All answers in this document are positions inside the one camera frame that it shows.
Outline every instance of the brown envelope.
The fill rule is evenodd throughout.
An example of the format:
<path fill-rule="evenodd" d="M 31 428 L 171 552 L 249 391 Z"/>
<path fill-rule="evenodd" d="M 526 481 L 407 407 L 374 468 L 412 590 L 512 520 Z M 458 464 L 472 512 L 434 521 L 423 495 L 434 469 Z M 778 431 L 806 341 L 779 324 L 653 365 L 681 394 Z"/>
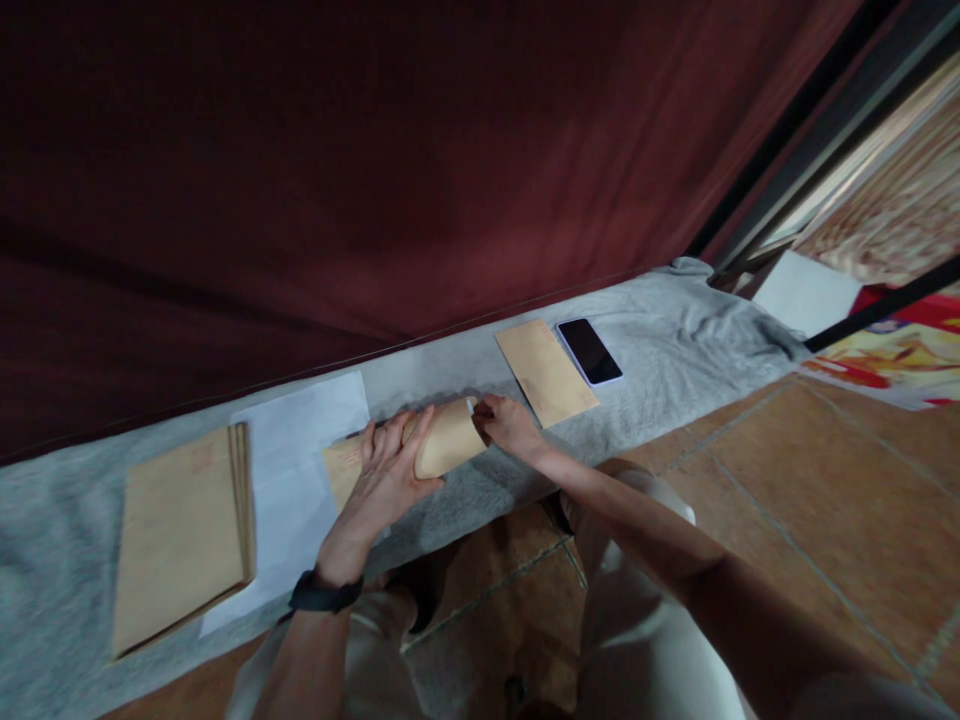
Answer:
<path fill-rule="evenodd" d="M 418 479 L 439 477 L 487 449 L 473 425 L 475 404 L 476 398 L 460 398 L 436 409 L 414 463 L 414 475 Z M 411 419 L 404 428 L 404 442 L 413 432 L 416 420 Z M 360 478 L 360 437 L 347 438 L 325 448 L 323 459 L 337 507 L 343 510 Z"/>
<path fill-rule="evenodd" d="M 501 330 L 495 337 L 544 428 L 600 404 L 543 320 Z"/>
<path fill-rule="evenodd" d="M 131 468 L 114 605 L 114 657 L 241 589 L 256 566 L 245 425 Z"/>

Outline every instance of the phone screen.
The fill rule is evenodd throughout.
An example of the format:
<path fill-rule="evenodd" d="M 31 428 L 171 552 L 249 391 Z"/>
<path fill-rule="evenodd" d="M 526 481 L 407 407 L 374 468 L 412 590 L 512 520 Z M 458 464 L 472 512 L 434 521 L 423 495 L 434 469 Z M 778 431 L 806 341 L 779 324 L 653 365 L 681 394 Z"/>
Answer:
<path fill-rule="evenodd" d="M 571 320 L 557 325 L 573 356 L 580 363 L 587 382 L 599 385 L 623 377 L 623 371 L 604 347 L 593 326 L 586 320 Z"/>

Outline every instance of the tile grout line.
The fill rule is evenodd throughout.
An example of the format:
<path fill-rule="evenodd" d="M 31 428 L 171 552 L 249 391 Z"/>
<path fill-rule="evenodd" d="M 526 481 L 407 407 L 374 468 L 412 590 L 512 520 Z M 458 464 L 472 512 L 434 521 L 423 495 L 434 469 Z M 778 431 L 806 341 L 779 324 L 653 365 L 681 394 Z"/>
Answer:
<path fill-rule="evenodd" d="M 932 472 L 929 468 L 924 466 L 922 463 L 919 463 L 913 458 L 910 458 L 909 456 L 905 455 L 896 446 L 887 442 L 882 437 L 877 435 L 873 430 L 868 428 L 866 425 L 864 425 L 859 420 L 857 420 L 853 415 L 851 415 L 846 410 L 844 410 L 839 405 L 837 405 L 835 402 L 833 402 L 833 400 L 831 400 L 828 397 L 825 397 L 824 395 L 821 395 L 815 387 L 812 387 L 808 383 L 804 383 L 803 386 L 807 390 L 809 390 L 811 393 L 813 393 L 813 395 L 817 397 L 819 400 L 829 405 L 830 408 L 832 408 L 833 411 L 837 414 L 837 416 L 841 420 L 843 420 L 843 422 L 845 422 L 847 425 L 851 425 L 857 428 L 861 433 L 868 436 L 871 440 L 873 440 L 878 445 L 883 447 L 887 452 L 889 452 L 895 458 L 898 458 L 902 462 L 906 463 L 915 473 L 920 475 L 923 479 L 936 485 L 940 490 L 945 492 L 954 500 L 960 501 L 960 494 L 958 494 L 955 490 L 952 490 L 946 485 L 944 485 L 943 482 L 940 481 L 940 478 L 937 477 L 936 473 Z"/>
<path fill-rule="evenodd" d="M 758 402 L 754 403 L 753 405 L 751 405 L 750 407 L 748 407 L 746 410 L 744 410 L 742 413 L 740 413 L 739 415 L 737 415 L 733 420 L 731 420 L 730 422 L 728 422 L 726 425 L 723 425 L 723 426 L 720 427 L 719 429 L 714 430 L 712 433 L 710 433 L 709 435 L 707 435 L 705 438 L 703 438 L 703 440 L 698 440 L 698 439 L 697 439 L 697 436 L 694 435 L 694 434 L 690 431 L 689 425 L 684 425 L 682 429 L 683 429 L 683 430 L 686 430 L 687 434 L 694 439 L 694 446 L 693 446 L 692 448 L 690 448 L 689 450 L 684 450 L 682 453 L 680 453 L 680 454 L 677 456 L 677 458 L 676 458 L 675 460 L 673 460 L 672 462 L 670 462 L 670 463 L 669 463 L 665 468 L 663 468 L 663 470 L 661 470 L 660 472 L 654 473 L 654 475 L 657 475 L 657 476 L 659 477 L 660 475 L 663 475 L 663 474 L 664 474 L 665 472 L 667 472 L 668 470 L 673 470 L 673 469 L 674 469 L 675 467 L 677 467 L 678 465 L 683 464 L 683 463 L 686 462 L 692 455 L 696 455 L 698 452 L 700 452 L 701 450 L 705 449 L 707 445 L 709 445 L 710 443 L 712 443 L 714 440 L 716 440 L 717 438 L 719 438 L 721 435 L 725 434 L 729 429 L 731 429 L 731 428 L 739 425 L 739 424 L 740 424 L 741 422 L 743 422 L 746 418 L 748 418 L 748 417 L 750 417 L 751 415 L 753 415 L 753 413 L 755 413 L 757 410 L 759 410 L 760 408 L 762 408 L 764 405 L 766 405 L 768 402 L 770 402 L 771 400 L 773 400 L 775 397 L 779 397 L 781 394 L 783 394 L 784 392 L 786 392 L 787 388 L 792 387 L 795 382 L 796 382 L 796 378 L 791 378 L 790 380 L 788 380 L 787 382 L 785 382 L 785 383 L 783 384 L 783 387 L 777 388 L 776 390 L 774 390 L 773 392 L 771 392 L 769 395 L 767 395 L 767 396 L 766 396 L 765 398 L 763 398 L 762 400 L 759 400 Z"/>
<path fill-rule="evenodd" d="M 927 645 L 926 652 L 920 662 L 917 663 L 917 675 L 927 679 L 933 674 L 933 671 L 940 664 L 940 658 L 944 651 L 957 635 L 957 630 L 960 630 L 960 603 L 957 603 L 953 609 L 953 615 L 940 626 L 933 640 Z"/>
<path fill-rule="evenodd" d="M 903 659 L 903 657 L 900 655 L 900 652 L 896 649 L 896 647 L 894 647 L 893 643 L 890 642 L 890 640 L 887 639 L 887 637 L 883 633 L 881 633 L 876 627 L 874 627 L 873 623 L 870 622 L 869 618 L 867 618 L 864 612 L 857 605 L 855 605 L 846 596 L 846 594 L 844 594 L 843 590 L 841 590 L 840 587 L 813 561 L 813 558 L 811 558 L 807 554 L 807 552 L 797 544 L 797 541 L 793 539 L 793 536 L 790 535 L 787 529 L 783 527 L 783 525 L 781 525 L 780 522 L 776 518 L 774 518 L 769 512 L 767 512 L 766 508 L 764 508 L 763 505 L 760 504 L 760 501 L 758 501 L 746 489 L 746 487 L 744 487 L 740 483 L 740 481 L 733 476 L 733 473 L 731 473 L 727 469 L 727 467 L 722 462 L 720 462 L 720 460 L 716 457 L 716 455 L 713 454 L 713 452 L 709 448 L 704 448 L 704 452 L 710 456 L 710 459 L 713 460 L 713 462 L 717 465 L 717 468 L 724 475 L 724 477 L 726 477 L 731 483 L 733 483 L 734 487 L 736 487 L 737 490 L 739 490 L 741 493 L 744 494 L 744 496 L 746 496 L 746 498 L 751 502 L 751 504 L 753 504 L 753 506 L 756 507 L 757 510 L 760 512 L 763 519 L 766 520 L 781 535 L 781 537 L 783 537 L 786 543 L 803 559 L 803 561 L 814 571 L 814 573 L 821 580 L 823 580 L 824 583 L 826 583 L 827 587 L 829 587 L 830 590 L 832 590 L 833 593 L 840 599 L 840 602 L 842 602 L 847 607 L 847 609 L 850 610 L 850 612 L 852 612 L 854 616 L 858 620 L 860 620 L 861 623 L 863 623 L 864 627 L 870 632 L 870 634 L 873 635 L 874 638 L 876 638 L 876 640 L 884 647 L 884 649 L 886 649 L 886 651 L 890 653 L 893 659 L 896 660 L 907 671 L 913 684 L 916 685 L 921 690 L 923 690 L 924 692 L 926 692 L 927 694 L 936 698 L 936 700 L 938 700 L 944 707 L 946 707 L 946 703 L 944 702 L 943 698 L 940 697 L 939 693 L 937 693 L 929 685 L 929 683 L 927 683 L 926 679 L 920 677 L 920 675 L 914 671 L 913 667 L 910 664 L 908 664 L 906 660 Z"/>
<path fill-rule="evenodd" d="M 540 509 L 543 510 L 543 514 L 547 516 L 547 522 L 550 523 L 550 527 L 553 528 L 553 532 L 560 539 L 563 545 L 563 552 L 566 554 L 567 560 L 569 561 L 569 563 L 573 565 L 573 570 L 577 574 L 577 580 L 580 582 L 580 587 L 582 587 L 583 589 L 586 589 L 587 578 L 584 576 L 583 571 L 580 570 L 580 565 L 577 563 L 576 559 L 573 557 L 573 553 L 570 552 L 570 541 L 573 540 L 573 536 L 567 535 L 563 530 L 560 529 L 560 527 L 554 521 L 553 516 L 549 512 L 547 512 L 547 508 L 544 507 L 542 502 L 537 502 L 537 504 L 540 506 Z"/>
<path fill-rule="evenodd" d="M 587 589 L 587 578 L 584 576 L 583 571 L 580 569 L 580 564 L 577 562 L 576 558 L 573 557 L 573 553 L 570 552 L 570 543 L 573 542 L 573 537 L 568 537 L 563 541 L 563 551 L 567 554 L 567 560 L 570 561 L 570 564 L 573 565 L 574 572 L 577 573 L 577 579 L 580 581 L 580 587 L 584 590 Z"/>
<path fill-rule="evenodd" d="M 457 608 L 456 610 L 454 610 L 452 613 L 450 613 L 450 615 L 446 619 L 437 623 L 436 627 L 430 628 L 429 630 L 427 630 L 427 632 L 423 633 L 422 635 L 418 635 L 415 639 L 411 640 L 408 644 L 404 645 L 400 649 L 400 652 L 402 654 L 406 654 L 407 652 L 415 648 L 417 645 L 424 642 L 427 638 L 431 637 L 434 633 L 440 632 L 448 625 L 456 622 L 464 615 L 480 607 L 488 599 L 490 599 L 491 597 L 496 595 L 498 592 L 503 590 L 505 587 L 513 583 L 514 580 L 520 579 L 521 577 L 529 573 L 534 567 L 536 567 L 541 562 L 546 560 L 548 557 L 553 555 L 557 550 L 561 548 L 564 542 L 565 542 L 564 540 L 557 540 L 557 542 L 553 543 L 550 547 L 546 548 L 545 550 L 541 550 L 539 553 L 537 553 L 537 555 L 535 555 L 533 558 L 531 558 L 527 562 L 517 567 L 515 570 L 513 570 L 509 575 L 507 575 L 503 580 L 498 582 L 496 585 L 487 588 L 482 593 L 480 593 L 480 595 L 478 595 L 475 599 L 471 600 L 466 605 L 463 605 Z"/>

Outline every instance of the hand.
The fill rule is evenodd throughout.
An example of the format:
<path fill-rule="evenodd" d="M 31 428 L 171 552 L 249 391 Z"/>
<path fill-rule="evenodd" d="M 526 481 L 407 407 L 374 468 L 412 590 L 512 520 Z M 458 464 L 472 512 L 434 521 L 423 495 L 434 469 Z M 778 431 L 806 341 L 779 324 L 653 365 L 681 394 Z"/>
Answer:
<path fill-rule="evenodd" d="M 380 531 L 443 487 L 441 478 L 417 480 L 413 474 L 433 412 L 433 405 L 423 411 L 406 444 L 403 429 L 414 417 L 412 412 L 397 413 L 380 428 L 371 421 L 364 429 L 360 479 L 317 555 L 320 581 L 334 587 L 354 582 Z"/>
<path fill-rule="evenodd" d="M 516 400 L 487 395 L 474 410 L 473 421 L 484 440 L 492 440 L 524 462 L 532 464 L 550 447 L 534 425 L 533 416 Z"/>

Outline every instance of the wristwatch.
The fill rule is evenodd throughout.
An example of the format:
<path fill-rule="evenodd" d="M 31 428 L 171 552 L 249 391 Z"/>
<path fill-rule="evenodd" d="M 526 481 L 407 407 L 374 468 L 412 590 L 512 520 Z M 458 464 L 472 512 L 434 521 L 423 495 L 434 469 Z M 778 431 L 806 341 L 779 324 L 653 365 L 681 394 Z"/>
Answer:
<path fill-rule="evenodd" d="M 363 575 L 352 585 L 341 588 L 319 588 L 314 584 L 313 570 L 307 570 L 300 576 L 290 598 L 290 607 L 294 610 L 309 612 L 338 613 L 353 605 L 363 589 Z"/>

